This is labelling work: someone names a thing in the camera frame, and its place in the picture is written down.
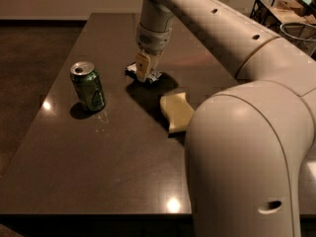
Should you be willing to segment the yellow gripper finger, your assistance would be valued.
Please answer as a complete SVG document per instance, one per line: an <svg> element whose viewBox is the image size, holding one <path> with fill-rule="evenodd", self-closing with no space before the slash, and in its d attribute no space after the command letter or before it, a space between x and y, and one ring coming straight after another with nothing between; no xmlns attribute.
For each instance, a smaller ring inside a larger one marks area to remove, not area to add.
<svg viewBox="0 0 316 237"><path fill-rule="evenodd" d="M146 53L139 52L135 56L136 77L140 82L145 82L151 68L150 56Z"/></svg>
<svg viewBox="0 0 316 237"><path fill-rule="evenodd" d="M151 54L150 55L150 60L151 60L151 70L152 71L155 71L159 62L160 62L160 59L162 57L162 52L159 52L159 53L156 53L156 54Z"/></svg>

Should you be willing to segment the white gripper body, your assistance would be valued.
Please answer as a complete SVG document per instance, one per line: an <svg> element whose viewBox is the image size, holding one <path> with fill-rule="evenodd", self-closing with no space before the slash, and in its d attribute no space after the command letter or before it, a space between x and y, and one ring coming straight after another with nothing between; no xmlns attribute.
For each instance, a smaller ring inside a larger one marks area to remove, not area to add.
<svg viewBox="0 0 316 237"><path fill-rule="evenodd" d="M150 54L158 54L168 44L171 32L172 26L158 32L157 30L149 30L139 23L136 29L135 41L140 49L144 49Z"/></svg>

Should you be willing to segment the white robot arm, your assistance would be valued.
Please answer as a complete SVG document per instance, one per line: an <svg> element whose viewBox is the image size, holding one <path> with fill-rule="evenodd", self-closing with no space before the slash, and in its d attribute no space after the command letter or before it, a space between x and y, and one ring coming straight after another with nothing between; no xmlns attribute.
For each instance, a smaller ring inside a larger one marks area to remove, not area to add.
<svg viewBox="0 0 316 237"><path fill-rule="evenodd" d="M195 111L186 170L196 237L301 237L298 180L315 141L315 62L218 0L167 7L238 80Z"/></svg>

